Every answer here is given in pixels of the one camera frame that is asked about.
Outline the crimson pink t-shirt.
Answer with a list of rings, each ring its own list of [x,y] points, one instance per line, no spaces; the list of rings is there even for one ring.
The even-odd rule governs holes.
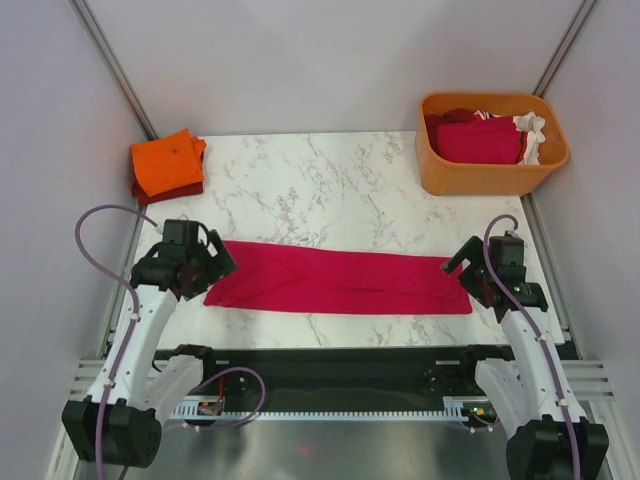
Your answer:
[[[215,283],[207,307],[338,315],[468,315],[469,294],[444,257],[227,243],[237,271]]]

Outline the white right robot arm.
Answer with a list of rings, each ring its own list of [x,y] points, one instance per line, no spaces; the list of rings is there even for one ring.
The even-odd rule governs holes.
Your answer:
[[[494,313],[513,353],[510,360],[472,359],[457,371],[465,391],[486,394],[504,427],[510,478],[597,478],[609,437],[570,386],[543,289],[526,279],[523,241],[473,236],[443,265],[447,274],[456,268],[462,288]]]

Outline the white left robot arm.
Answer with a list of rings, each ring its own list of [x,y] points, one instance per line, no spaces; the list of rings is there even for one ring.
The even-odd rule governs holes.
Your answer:
[[[132,305],[112,348],[81,400],[62,423],[78,457],[96,466],[146,468],[155,459],[172,411],[192,390],[208,393],[219,369],[211,348],[182,344],[155,378],[149,376],[160,337],[180,302],[207,292],[237,265],[218,232],[202,223],[166,221],[162,239],[133,266]]]

